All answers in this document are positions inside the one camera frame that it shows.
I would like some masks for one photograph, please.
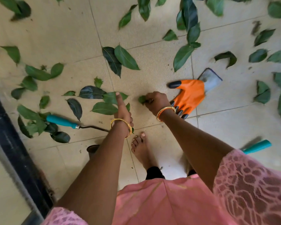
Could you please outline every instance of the teal handle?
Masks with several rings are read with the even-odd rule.
[[[245,154],[249,154],[252,152],[257,152],[257,151],[263,150],[265,148],[271,147],[271,145],[272,144],[268,140],[263,140],[263,141],[258,142],[257,144],[254,144],[251,147],[248,147],[243,152]]]
[[[76,129],[76,127],[79,126],[76,123],[70,122],[69,120],[66,120],[62,117],[57,117],[55,115],[48,115],[46,119],[47,121],[55,123],[57,125],[69,126],[73,129]]]

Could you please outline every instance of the pink lace garment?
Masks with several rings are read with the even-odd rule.
[[[281,225],[281,172],[240,150],[226,155],[213,194],[200,178],[155,178],[117,194],[113,225]],[[42,225],[87,225],[73,211],[53,208]]]

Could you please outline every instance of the bare foot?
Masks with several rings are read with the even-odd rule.
[[[131,145],[132,153],[141,162],[141,164],[146,170],[148,170],[152,166],[158,167],[158,163],[150,149],[147,136],[144,132],[142,132],[140,136],[136,135],[135,138],[132,140]]]

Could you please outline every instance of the bangle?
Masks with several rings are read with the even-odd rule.
[[[128,128],[129,128],[129,135],[128,135],[127,137],[125,137],[125,139],[128,138],[128,137],[131,135],[131,133],[132,133],[132,127],[131,127],[131,125],[130,125],[127,121],[125,121],[124,119],[121,119],[121,118],[114,118],[114,119],[110,122],[110,128],[112,128],[112,123],[113,123],[114,121],[116,121],[116,120],[121,120],[121,121],[123,121],[124,123],[126,123],[126,124],[128,125]]]
[[[164,107],[164,108],[162,108],[158,113],[157,113],[157,115],[156,115],[156,119],[158,120],[158,121],[160,121],[160,122],[163,122],[163,121],[161,121],[160,119],[159,119],[159,116],[161,115],[161,113],[163,112],[163,111],[165,111],[166,109],[172,109],[173,111],[174,111],[174,113],[176,113],[176,109],[175,109],[175,107],[172,107],[172,106],[166,106],[166,107]]]

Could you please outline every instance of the orange gardening glove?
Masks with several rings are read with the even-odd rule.
[[[181,89],[180,94],[171,101],[176,114],[186,119],[205,98],[204,82],[201,80],[178,80],[168,84],[169,88]]]

